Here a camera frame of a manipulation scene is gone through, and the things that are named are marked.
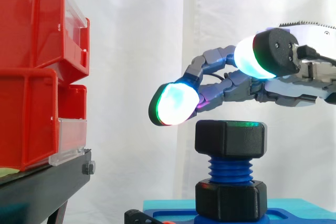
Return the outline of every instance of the white backdrop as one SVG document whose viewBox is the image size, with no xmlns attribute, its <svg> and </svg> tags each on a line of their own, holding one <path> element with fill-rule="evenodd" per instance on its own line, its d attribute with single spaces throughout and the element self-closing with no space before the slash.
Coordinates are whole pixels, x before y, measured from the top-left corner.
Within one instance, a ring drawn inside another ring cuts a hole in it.
<svg viewBox="0 0 336 224">
<path fill-rule="evenodd" d="M 336 24 L 336 0 L 196 0 L 194 5 L 185 3 L 186 9 L 183 69 L 205 50 L 235 45 L 280 23 Z M 253 161 L 253 176 L 266 183 L 268 197 L 303 198 L 336 210 L 335 112 L 334 106 L 321 100 L 306 108 L 248 101 L 224 103 L 199 114 L 178 127 L 176 197 L 194 198 L 195 184 L 209 177 L 209 157 L 194 150 L 197 120 L 262 121 L 268 125 L 268 150 Z"/>
<path fill-rule="evenodd" d="M 269 196 L 335 209 L 334 108 L 323 101 L 303 109 L 227 103 L 179 127 L 152 125 L 147 109 L 157 87 L 204 50 L 280 22 L 335 25 L 336 0 L 75 1 L 91 20 L 91 73 L 80 83 L 88 88 L 87 147 L 97 170 L 70 199 L 65 224 L 123 223 L 145 199 L 193 198 L 208 177 L 208 158 L 193 149 L 199 119 L 266 122 L 268 152 L 254 175 Z"/>
</svg>

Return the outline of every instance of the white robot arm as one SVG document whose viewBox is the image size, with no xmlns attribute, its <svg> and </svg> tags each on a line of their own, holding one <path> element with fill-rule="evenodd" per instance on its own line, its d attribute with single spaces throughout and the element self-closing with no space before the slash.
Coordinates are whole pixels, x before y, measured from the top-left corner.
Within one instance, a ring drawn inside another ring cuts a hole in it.
<svg viewBox="0 0 336 224">
<path fill-rule="evenodd" d="M 215 74 L 226 65 L 239 70 L 224 78 Z M 204 74 L 221 82 L 201 85 Z M 336 104 L 336 28 L 297 22 L 194 58 L 182 78 L 158 89 L 149 116 L 156 125 L 172 125 L 227 101 L 296 107 L 313 105 L 317 97 Z"/>
</svg>

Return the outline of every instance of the metal bracket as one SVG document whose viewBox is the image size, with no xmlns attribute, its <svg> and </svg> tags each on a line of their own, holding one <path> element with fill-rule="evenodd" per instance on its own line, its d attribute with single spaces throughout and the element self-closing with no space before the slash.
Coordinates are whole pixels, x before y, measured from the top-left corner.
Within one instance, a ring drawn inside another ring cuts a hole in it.
<svg viewBox="0 0 336 224">
<path fill-rule="evenodd" d="M 163 224 L 139 210 L 128 210 L 125 212 L 125 224 L 146 224 L 150 220 L 152 224 Z"/>
</svg>

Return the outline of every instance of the green led light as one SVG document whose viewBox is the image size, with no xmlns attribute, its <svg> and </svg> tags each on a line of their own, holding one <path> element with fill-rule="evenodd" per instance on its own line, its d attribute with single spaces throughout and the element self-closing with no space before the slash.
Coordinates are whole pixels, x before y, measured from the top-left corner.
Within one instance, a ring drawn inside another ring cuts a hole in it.
<svg viewBox="0 0 336 224">
<path fill-rule="evenodd" d="M 248 76 L 257 79 L 271 79 L 276 77 L 259 65 L 253 52 L 253 39 L 254 36 L 251 36 L 237 44 L 235 49 L 235 63 L 237 68 Z"/>
<path fill-rule="evenodd" d="M 170 83 L 163 90 L 156 105 L 156 116 L 165 125 L 186 121 L 200 99 L 192 87 L 184 83 Z"/>
<path fill-rule="evenodd" d="M 227 122 L 230 126 L 235 127 L 255 127 L 258 126 L 260 123 L 258 122 Z"/>
</svg>

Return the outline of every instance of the stacked red bins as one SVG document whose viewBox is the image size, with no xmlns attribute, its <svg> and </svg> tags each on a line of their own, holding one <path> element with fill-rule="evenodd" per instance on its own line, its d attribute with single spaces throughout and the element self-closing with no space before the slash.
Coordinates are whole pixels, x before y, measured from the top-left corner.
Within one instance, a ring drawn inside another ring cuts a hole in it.
<svg viewBox="0 0 336 224">
<path fill-rule="evenodd" d="M 0 169 L 82 155 L 87 92 L 71 83 L 89 74 L 88 19 L 72 0 L 0 6 Z"/>
</svg>

